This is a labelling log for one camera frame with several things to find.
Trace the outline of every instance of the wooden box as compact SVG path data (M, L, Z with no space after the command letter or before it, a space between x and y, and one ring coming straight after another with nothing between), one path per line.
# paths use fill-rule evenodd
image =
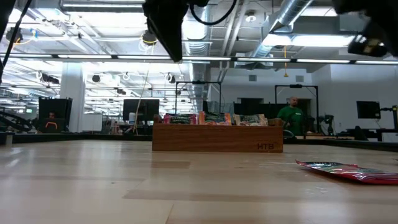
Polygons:
M153 151L283 152L282 127L154 124Z

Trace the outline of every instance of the wooden tabletop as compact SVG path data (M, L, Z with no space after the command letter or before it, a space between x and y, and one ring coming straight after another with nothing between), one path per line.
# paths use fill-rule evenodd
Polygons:
M398 172L398 154L285 145L284 153L152 152L151 142L0 148L0 223L397 223L398 186L362 185L295 163Z

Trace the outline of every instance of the ductwork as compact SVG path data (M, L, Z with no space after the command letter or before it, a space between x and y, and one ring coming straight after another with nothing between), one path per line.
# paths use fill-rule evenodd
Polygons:
M313 0L285 0L280 10L267 16L262 30L264 40L269 32L291 32L293 23L300 17L303 11L313 2ZM251 57L266 57L274 46L266 45L264 41L250 55Z
M209 20L209 7L195 7L196 15L203 21ZM208 26L205 26L196 21L190 11L187 12L182 24L184 39L188 40L205 40L208 34ZM209 45L203 42L186 42L185 51L187 55L208 55ZM210 64L207 63L192 63L190 65L190 77L192 81L209 81L210 79ZM193 86L193 97L195 99L203 98L203 86ZM202 102L195 100L199 110L202 110Z

